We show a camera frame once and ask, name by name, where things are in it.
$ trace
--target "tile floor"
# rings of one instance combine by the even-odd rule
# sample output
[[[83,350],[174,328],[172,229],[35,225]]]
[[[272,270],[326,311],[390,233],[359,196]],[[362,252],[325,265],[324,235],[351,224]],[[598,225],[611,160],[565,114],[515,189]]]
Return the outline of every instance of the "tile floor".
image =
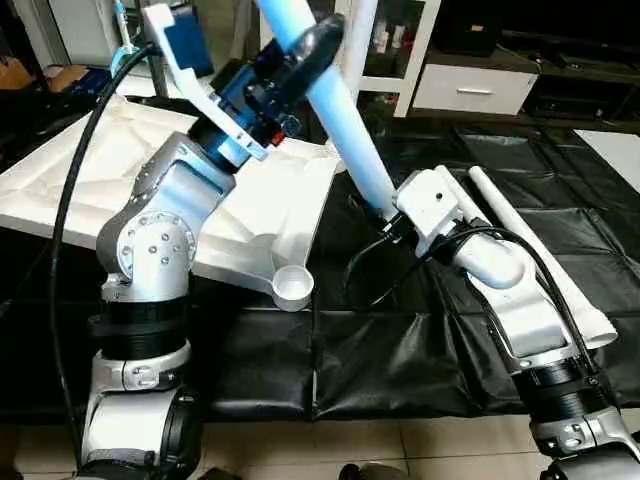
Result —
[[[640,409],[625,410],[631,431]],[[549,461],[536,452],[524,416],[476,419],[380,420],[316,424],[209,424],[197,478],[214,466],[244,480],[334,480],[345,463],[379,461],[409,472],[411,480],[536,480]],[[63,427],[10,428],[2,451],[16,438],[14,464],[25,480],[69,475],[73,458]]]

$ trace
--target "white cabinet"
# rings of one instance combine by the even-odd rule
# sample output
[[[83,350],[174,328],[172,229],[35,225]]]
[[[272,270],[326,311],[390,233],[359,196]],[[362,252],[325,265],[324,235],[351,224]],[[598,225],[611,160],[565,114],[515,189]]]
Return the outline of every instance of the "white cabinet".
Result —
[[[427,64],[415,108],[516,115],[537,75]]]

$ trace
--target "drawer handle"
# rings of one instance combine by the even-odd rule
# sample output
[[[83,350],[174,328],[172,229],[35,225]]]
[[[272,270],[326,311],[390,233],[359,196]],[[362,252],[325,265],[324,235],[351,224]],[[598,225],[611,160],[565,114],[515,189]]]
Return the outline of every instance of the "drawer handle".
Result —
[[[480,88],[458,88],[458,93],[466,93],[469,95],[493,95],[491,90],[482,90]]]

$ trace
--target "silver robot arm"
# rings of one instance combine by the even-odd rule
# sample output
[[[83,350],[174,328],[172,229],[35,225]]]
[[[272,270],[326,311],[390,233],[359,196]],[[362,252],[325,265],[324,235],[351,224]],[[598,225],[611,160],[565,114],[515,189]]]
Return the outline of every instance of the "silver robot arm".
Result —
[[[207,95],[181,50],[193,30],[189,13],[165,4],[144,13],[178,88],[202,116],[143,165],[129,201],[98,235],[107,280],[102,314],[90,321],[100,350],[82,440],[86,477],[119,478],[128,469],[135,478],[182,479],[197,466],[200,419],[184,374],[185,299],[200,230],[235,187],[234,173],[297,133],[293,108],[331,64],[344,29],[333,16],[287,51],[274,41],[252,64],[225,67],[232,79]]]
[[[418,234],[416,255],[433,249],[441,262],[462,268],[489,314],[489,334],[529,411],[532,436],[554,460],[541,478],[640,479],[640,449],[606,375],[594,368],[584,343],[580,348],[579,332],[569,328],[537,280],[530,253],[476,233],[438,255],[438,243],[472,227],[463,222],[456,196],[438,171],[410,176],[394,205]]]

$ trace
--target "light blue tube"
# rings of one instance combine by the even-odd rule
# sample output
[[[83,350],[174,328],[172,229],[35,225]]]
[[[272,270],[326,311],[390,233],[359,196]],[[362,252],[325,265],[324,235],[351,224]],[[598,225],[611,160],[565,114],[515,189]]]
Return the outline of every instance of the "light blue tube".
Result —
[[[285,51],[315,24],[306,0],[256,0],[256,3]],[[390,219],[396,213],[392,203],[393,183],[335,66],[320,76],[307,98],[360,194],[383,217]]]

